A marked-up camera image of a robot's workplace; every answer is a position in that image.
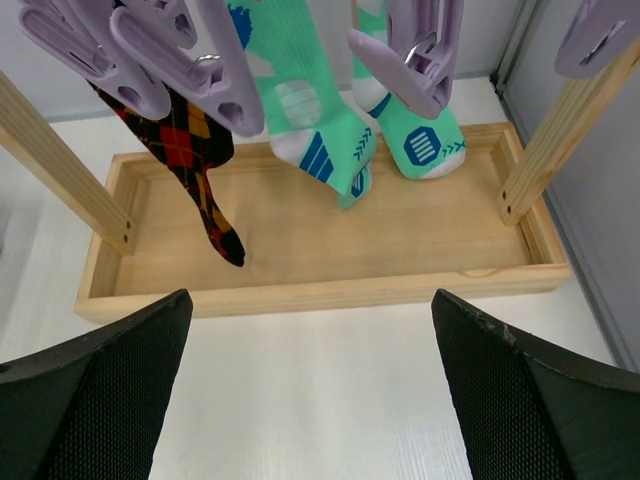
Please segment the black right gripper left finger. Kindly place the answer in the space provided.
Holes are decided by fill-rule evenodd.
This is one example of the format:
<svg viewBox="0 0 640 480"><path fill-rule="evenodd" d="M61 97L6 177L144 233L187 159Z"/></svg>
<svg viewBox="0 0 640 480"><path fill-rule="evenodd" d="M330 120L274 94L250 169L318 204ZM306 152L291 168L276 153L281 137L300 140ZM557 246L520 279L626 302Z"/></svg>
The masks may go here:
<svg viewBox="0 0 640 480"><path fill-rule="evenodd" d="M2 478L148 478L192 311L178 290L2 363Z"/></svg>

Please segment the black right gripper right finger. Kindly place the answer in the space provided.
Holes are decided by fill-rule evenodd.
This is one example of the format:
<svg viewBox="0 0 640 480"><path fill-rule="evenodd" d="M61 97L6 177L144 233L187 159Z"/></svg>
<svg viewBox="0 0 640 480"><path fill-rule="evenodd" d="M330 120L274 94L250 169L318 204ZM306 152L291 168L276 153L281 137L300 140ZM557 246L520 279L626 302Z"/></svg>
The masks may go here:
<svg viewBox="0 0 640 480"><path fill-rule="evenodd" d="M438 290L437 344L475 479L636 479L639 376Z"/></svg>

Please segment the mint green blue sock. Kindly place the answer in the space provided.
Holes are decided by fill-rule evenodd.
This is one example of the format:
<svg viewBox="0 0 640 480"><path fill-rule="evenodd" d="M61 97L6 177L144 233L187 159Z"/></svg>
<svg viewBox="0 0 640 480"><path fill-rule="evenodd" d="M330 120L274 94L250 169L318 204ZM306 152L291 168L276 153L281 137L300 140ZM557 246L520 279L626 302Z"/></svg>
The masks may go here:
<svg viewBox="0 0 640 480"><path fill-rule="evenodd" d="M377 121L399 171L435 179L465 160L466 143L448 107L464 4L355 1L347 34L352 93Z"/></svg>

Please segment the red yellow black argyle sock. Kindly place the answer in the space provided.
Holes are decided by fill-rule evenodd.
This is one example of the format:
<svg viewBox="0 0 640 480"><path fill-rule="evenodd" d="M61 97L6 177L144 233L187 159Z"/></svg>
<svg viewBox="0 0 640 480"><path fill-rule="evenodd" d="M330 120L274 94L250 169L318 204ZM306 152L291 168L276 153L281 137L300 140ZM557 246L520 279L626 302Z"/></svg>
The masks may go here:
<svg viewBox="0 0 640 480"><path fill-rule="evenodd" d="M216 203L207 177L209 170L233 157L231 132L173 89L168 90L169 114L160 120L140 116L97 86L92 89L176 177L198 209L213 249L230 264L243 266L244 246Z"/></svg>

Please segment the mint green sport sock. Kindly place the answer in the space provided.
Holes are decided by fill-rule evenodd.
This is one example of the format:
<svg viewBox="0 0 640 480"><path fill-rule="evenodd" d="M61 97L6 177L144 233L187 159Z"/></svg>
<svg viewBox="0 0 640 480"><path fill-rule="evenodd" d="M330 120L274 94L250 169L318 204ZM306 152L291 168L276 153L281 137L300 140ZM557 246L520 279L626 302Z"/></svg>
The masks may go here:
<svg viewBox="0 0 640 480"><path fill-rule="evenodd" d="M330 186L343 209L371 188L377 137L334 81L304 1L230 1L274 155Z"/></svg>

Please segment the purple round clip hanger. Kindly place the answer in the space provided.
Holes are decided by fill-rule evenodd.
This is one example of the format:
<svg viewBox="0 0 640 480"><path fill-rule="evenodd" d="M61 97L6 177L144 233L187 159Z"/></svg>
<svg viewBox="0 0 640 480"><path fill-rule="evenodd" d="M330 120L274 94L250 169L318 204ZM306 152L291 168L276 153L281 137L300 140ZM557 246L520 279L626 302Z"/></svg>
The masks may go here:
<svg viewBox="0 0 640 480"><path fill-rule="evenodd" d="M182 1L27 1L18 21L31 41L147 119L165 118L177 92L230 131L257 135L262 67L245 52L239 18L222 1L197 9L215 55L189 57L198 36ZM433 119L451 95L462 3L390 1L387 12L386 40L354 28L349 47L386 89Z"/></svg>

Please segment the wooden hanging rack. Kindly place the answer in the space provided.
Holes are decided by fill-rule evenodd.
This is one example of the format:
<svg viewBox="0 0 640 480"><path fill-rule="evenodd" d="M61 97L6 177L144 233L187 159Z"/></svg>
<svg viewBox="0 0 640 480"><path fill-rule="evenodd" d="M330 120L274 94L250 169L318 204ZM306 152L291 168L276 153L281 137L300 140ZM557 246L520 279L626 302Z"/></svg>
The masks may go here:
<svg viewBox="0 0 640 480"><path fill-rule="evenodd" d="M409 181L380 145L372 191L340 210L326 187L240 145L216 169L247 257L214 252L187 194L147 153L113 158L98 181L26 97L1 82L1 143L91 229L76 313L124 317L181 288L197 318L406 304L440 288L466 297L546 292L570 268L541 195L639 64L629 46L601 73L568 81L532 140L512 124L466 126L466 160Z"/></svg>

